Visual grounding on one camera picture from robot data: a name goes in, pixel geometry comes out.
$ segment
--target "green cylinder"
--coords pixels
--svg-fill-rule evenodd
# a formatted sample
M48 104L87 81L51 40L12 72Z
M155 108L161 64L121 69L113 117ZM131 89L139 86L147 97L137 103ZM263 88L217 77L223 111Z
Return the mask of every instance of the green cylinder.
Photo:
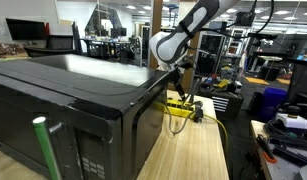
M33 126L35 133L40 142L44 158L51 173L53 180L61 180L61 173L57 160L55 157L54 149L50 139L50 133L47 126L45 117L38 117L33 120Z

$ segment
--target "chair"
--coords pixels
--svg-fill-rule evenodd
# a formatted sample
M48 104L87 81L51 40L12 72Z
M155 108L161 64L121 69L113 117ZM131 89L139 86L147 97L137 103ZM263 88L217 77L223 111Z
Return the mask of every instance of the chair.
M38 49L24 47L29 57L42 57L42 56L54 56L62 54L77 54L76 50L52 50L52 49Z
M46 41L46 49L73 49L73 36L49 35Z

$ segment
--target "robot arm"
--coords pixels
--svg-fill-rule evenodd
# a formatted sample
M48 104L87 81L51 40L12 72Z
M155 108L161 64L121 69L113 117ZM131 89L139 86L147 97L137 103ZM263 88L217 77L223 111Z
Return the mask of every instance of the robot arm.
M203 26L218 15L233 7L240 0L199 0L193 9L171 33L157 33L150 40L151 50L160 66L169 65L180 59L186 51L187 42Z

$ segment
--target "floor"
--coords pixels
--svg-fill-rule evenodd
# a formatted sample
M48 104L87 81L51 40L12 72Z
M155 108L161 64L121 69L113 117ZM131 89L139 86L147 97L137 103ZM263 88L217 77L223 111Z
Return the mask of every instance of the floor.
M245 74L248 77L254 77L252 74ZM256 120L257 117L249 116L246 109L249 106L254 92L263 93L266 87L280 88L287 91L288 85L278 81L267 81L269 85L250 83L245 78L240 78L243 84L241 94L244 96L244 102L239 112L238 118L232 121L223 121L229 134L229 155L227 158L228 170L231 180L259 179L254 178L256 168L250 167L243 176L241 171L247 165L248 161L245 155L248 151L254 152L255 142L250 135L250 121Z

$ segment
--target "blue bin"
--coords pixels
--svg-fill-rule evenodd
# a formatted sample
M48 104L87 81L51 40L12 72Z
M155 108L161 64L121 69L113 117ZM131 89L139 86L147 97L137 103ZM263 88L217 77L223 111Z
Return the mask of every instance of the blue bin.
M277 106L286 99L287 92L283 89L266 88L263 95L264 101L258 116L261 121L267 122L274 117Z

